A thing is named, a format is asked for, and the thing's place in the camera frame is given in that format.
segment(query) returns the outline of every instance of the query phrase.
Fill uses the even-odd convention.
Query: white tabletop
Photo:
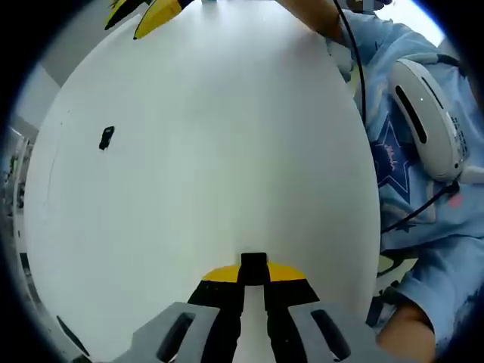
[[[134,41],[138,21],[76,68],[34,147],[26,239],[46,309],[109,361],[205,273],[263,251],[363,320],[377,183],[325,40],[276,2],[194,2]]]

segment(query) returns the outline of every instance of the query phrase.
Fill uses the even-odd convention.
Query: gray wall
[[[62,86],[82,59],[105,36],[117,28],[115,26],[108,31],[104,30],[111,2],[112,0],[94,0],[87,5],[57,36],[47,50],[41,62],[58,85]],[[146,9],[146,4],[140,5],[124,21],[136,14],[143,14]]]

